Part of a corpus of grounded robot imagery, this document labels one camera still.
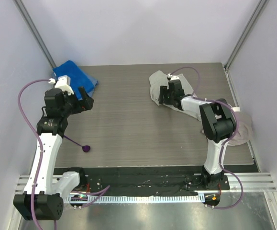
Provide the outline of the grey cloth napkin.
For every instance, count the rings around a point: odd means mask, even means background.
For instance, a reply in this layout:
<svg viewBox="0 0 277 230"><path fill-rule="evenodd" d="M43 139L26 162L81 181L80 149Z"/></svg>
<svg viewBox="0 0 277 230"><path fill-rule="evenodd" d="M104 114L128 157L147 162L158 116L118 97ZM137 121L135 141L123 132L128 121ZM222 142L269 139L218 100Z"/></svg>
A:
<svg viewBox="0 0 277 230"><path fill-rule="evenodd" d="M179 79L182 83L182 88L184 89L185 94L192 94L194 90L193 90L192 86L190 85L190 83L186 80L184 75L181 73L181 74L178 74L177 76L179 77ZM167 75L159 70L159 71L153 73L149 77L149 82L150 82L151 100L154 101L158 106L162 105L162 104L159 103L160 87L161 86L168 86ZM168 107L168 108L170 108L174 111L187 114L187 115L197 119L198 121L201 121L200 114L198 114L196 112L181 111L181 110L178 110L177 108L175 108L173 105L164 104L164 106L166 106L166 107Z"/></svg>

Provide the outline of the purple metal spoon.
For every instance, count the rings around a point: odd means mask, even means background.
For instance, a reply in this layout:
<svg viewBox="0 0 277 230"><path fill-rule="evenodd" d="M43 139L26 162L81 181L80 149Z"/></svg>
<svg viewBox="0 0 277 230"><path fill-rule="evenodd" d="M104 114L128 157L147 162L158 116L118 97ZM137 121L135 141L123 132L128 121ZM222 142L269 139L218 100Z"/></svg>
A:
<svg viewBox="0 0 277 230"><path fill-rule="evenodd" d="M85 153L87 153L91 150L91 146L89 146L89 145L81 145L81 144L77 143L76 141L72 140L71 138L67 137L66 135L64 135L64 138L75 143L76 145L80 146L82 148L82 151Z"/></svg>

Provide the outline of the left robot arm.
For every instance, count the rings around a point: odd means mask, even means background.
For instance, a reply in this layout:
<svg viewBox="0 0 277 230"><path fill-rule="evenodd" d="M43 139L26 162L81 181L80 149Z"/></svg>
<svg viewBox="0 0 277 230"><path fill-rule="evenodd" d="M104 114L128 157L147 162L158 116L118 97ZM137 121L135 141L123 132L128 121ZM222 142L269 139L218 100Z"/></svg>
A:
<svg viewBox="0 0 277 230"><path fill-rule="evenodd" d="M54 184L53 175L59 148L65 138L70 115L91 110L94 100L84 87L76 94L59 88L47 90L42 117L36 126L37 148L28 182L13 204L25 220L59 220L64 203L75 189L82 191L88 183L82 168L71 167Z"/></svg>

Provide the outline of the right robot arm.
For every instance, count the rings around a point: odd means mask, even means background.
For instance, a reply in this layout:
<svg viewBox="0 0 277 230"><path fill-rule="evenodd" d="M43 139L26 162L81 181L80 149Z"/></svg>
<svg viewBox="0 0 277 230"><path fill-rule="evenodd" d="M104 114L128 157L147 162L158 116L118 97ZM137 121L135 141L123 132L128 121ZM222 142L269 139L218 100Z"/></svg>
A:
<svg viewBox="0 0 277 230"><path fill-rule="evenodd" d="M193 94L185 94L177 76L169 77L167 86L160 87L159 103L172 105L180 111L195 112L200 116L208 141L201 183L206 189L216 188L224 176L223 159L227 143L237 128L232 107L225 99L200 99Z"/></svg>

